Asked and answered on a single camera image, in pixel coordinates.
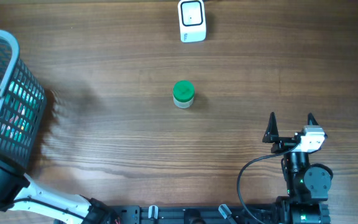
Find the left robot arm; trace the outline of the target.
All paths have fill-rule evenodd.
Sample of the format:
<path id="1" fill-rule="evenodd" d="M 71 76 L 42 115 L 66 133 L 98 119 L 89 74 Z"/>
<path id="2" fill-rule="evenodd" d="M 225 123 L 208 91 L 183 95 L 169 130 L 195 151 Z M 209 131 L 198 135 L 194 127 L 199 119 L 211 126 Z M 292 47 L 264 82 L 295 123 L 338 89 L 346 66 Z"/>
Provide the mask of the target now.
<path id="1" fill-rule="evenodd" d="M 67 194 L 33 180 L 0 161 L 0 211 L 28 211 L 55 223 L 119 224 L 120 216 L 95 198 Z"/>

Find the green lid plastic jar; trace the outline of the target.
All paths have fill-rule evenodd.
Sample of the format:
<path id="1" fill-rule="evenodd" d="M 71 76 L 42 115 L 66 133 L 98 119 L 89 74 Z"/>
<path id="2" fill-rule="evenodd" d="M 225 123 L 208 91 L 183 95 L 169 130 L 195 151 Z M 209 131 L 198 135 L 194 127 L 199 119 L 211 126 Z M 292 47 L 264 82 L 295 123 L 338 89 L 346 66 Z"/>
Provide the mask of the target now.
<path id="1" fill-rule="evenodd" d="M 174 104 L 181 108 L 189 108 L 195 97 L 195 88 L 192 82 L 188 80 L 181 80 L 176 82 L 173 87 L 173 102 Z"/>

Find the dark mesh shopping basket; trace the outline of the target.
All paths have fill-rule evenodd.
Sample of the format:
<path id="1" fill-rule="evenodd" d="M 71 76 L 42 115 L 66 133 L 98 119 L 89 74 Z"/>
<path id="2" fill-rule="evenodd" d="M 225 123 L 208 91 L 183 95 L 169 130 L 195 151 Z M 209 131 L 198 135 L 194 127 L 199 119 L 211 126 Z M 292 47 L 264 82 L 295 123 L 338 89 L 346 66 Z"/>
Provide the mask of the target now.
<path id="1" fill-rule="evenodd" d="M 0 30 L 0 160 L 27 168 L 46 104 L 45 90 L 20 58 L 17 39 Z"/>

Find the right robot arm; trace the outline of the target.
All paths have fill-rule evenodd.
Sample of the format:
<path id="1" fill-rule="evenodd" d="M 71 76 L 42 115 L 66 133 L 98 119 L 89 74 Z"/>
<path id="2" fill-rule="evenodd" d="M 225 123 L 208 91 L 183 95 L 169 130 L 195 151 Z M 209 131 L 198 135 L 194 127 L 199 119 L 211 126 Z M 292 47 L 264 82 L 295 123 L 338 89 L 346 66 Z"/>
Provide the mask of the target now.
<path id="1" fill-rule="evenodd" d="M 307 124 L 293 137 L 278 133 L 275 113 L 271 113 L 262 142 L 271 143 L 271 153 L 282 155 L 281 168 L 287 185 L 287 196 L 277 197 L 274 223 L 330 224 L 325 201 L 333 179 L 332 170 L 323 164 L 311 164 L 309 155 L 321 150 L 328 135 L 308 114 Z"/>

